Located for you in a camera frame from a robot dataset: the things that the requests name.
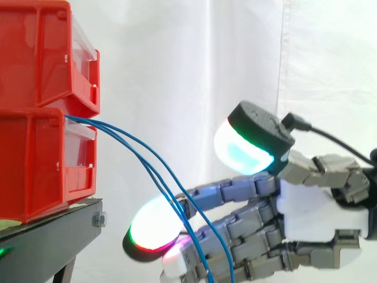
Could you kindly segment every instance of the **led light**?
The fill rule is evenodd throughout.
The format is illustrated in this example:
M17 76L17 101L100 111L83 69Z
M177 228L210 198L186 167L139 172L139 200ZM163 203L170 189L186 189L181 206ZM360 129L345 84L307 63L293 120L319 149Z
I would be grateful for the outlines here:
M12 248L10 247L7 247L7 248L0 248L0 259L7 255L10 251L12 250Z
M267 168L274 157L240 136L226 120L214 137L214 149L219 159L233 170L252 175Z
M182 221L161 196L152 199L137 212L130 235L138 248L154 252L175 241L182 228Z

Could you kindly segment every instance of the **red plastic drawer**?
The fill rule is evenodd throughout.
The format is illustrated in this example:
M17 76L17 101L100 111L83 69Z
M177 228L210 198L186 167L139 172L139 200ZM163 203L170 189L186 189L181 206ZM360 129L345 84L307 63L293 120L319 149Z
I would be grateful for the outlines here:
M100 112L100 55L66 1L0 1L0 106Z
M95 193L95 129L54 108L0 108L0 132L0 219L27 223Z

